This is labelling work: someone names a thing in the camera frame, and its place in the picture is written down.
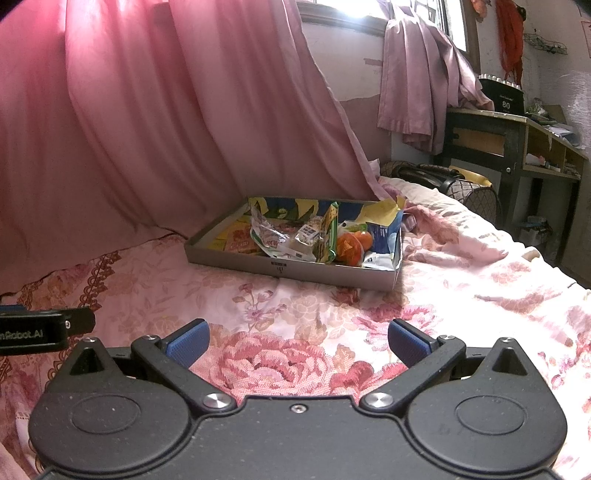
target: blue gripper pad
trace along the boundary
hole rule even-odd
[[[431,346],[428,342],[397,322],[390,322],[388,326],[388,343],[394,355],[409,368],[431,353]]]
[[[205,353],[209,346],[209,325],[200,322],[172,340],[166,347],[166,356],[189,368]]]
[[[24,312],[27,309],[24,305],[0,305],[0,314],[12,313],[12,312]]]

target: black clamp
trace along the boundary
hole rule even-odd
[[[470,349],[402,320],[388,340],[409,369],[357,406],[251,396],[238,405],[187,369],[209,344],[202,319],[130,348],[86,339],[31,415],[42,478],[558,478],[549,467],[566,419],[517,341]]]
[[[0,305],[0,356],[64,350],[69,337],[94,328],[95,314],[87,307],[30,312],[23,305]]]

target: peeling paint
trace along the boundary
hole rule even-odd
[[[340,103],[349,118],[361,148],[368,160],[390,160],[390,132],[378,128],[379,95],[369,98],[353,98]]]
[[[383,60],[376,60],[376,59],[363,59],[366,65],[373,65],[375,67],[383,67],[384,61]]]

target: bed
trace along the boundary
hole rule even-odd
[[[389,293],[338,288],[187,263],[180,235],[106,253],[4,295],[29,309],[90,306],[94,335],[123,346],[205,318],[212,339],[191,370],[240,401],[247,394],[347,394],[356,400],[405,370],[388,349],[401,317],[429,335],[470,346],[518,339],[569,423],[554,469],[591,478],[590,292],[533,248],[440,193],[379,179],[408,200],[417,226]],[[41,465],[27,422],[68,351],[0,357],[0,479],[33,478]]]

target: pink curtain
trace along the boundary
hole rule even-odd
[[[493,110],[480,80],[450,38],[410,7],[394,5],[384,38],[378,127],[437,155],[448,106]]]
[[[393,18],[394,11],[392,10],[392,3],[390,0],[375,0],[382,13],[386,16],[386,18]]]
[[[24,0],[0,59],[0,293],[248,195],[386,196],[295,0]]]

